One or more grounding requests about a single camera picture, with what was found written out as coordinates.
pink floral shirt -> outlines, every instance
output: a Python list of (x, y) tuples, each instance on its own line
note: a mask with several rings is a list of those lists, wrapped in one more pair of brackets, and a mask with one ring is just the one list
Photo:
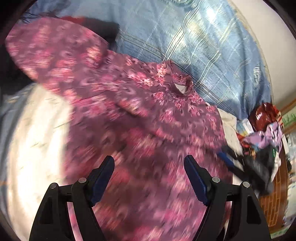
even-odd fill
[(193, 155), (226, 182), (232, 175), (215, 154), (226, 142), (217, 108), (193, 90), (190, 76), (171, 61), (144, 63), (109, 51), (91, 30), (56, 18), (16, 25), (6, 46), (24, 73), (73, 105), (66, 184), (114, 157), (115, 171), (94, 207), (107, 240), (192, 240), (205, 207), (184, 157)]

pile of clothes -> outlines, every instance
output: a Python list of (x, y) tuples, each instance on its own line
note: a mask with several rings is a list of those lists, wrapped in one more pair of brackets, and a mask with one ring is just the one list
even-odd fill
[[(258, 195), (273, 191), (272, 181), (281, 165), (282, 128), (280, 112), (274, 105), (264, 103), (253, 110), (248, 119), (237, 124), (242, 152), (237, 154), (226, 146), (219, 153), (228, 168), (241, 181), (250, 182)], [(227, 155), (236, 160), (237, 167)]]

blue gripper pad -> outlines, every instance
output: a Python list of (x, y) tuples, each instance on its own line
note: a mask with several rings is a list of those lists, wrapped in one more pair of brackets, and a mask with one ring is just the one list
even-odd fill
[(89, 201), (92, 206), (101, 200), (114, 168), (115, 162), (113, 157), (106, 156), (99, 168), (93, 169), (87, 177), (89, 180), (89, 187), (91, 189)]
[(192, 155), (188, 155), (184, 159), (184, 169), (189, 178), (191, 186), (195, 192), (197, 199), (205, 206), (209, 205), (210, 200), (207, 193), (211, 188), (211, 175), (205, 168), (201, 168), (195, 161)]

metal screw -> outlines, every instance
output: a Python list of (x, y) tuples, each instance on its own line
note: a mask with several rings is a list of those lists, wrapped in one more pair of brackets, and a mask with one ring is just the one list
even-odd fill
[(250, 186), (250, 184), (248, 182), (243, 182), (242, 183), (244, 187), (248, 188)]
[(218, 182), (220, 182), (220, 178), (218, 178), (218, 177), (213, 177), (213, 178), (212, 178), (212, 181), (215, 182), (215, 183), (218, 183)]
[(52, 184), (49, 185), (49, 187), (50, 187), (50, 189), (54, 189), (54, 188), (57, 187), (57, 184), (56, 183), (52, 183)]
[(86, 182), (86, 178), (85, 177), (81, 177), (78, 180), (79, 183), (85, 183)]

wall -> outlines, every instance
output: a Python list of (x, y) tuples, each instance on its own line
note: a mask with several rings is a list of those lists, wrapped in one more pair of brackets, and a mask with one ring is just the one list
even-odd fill
[(259, 41), (270, 73), (274, 103), (280, 109), (296, 98), (296, 40), (263, 0), (230, 0)]

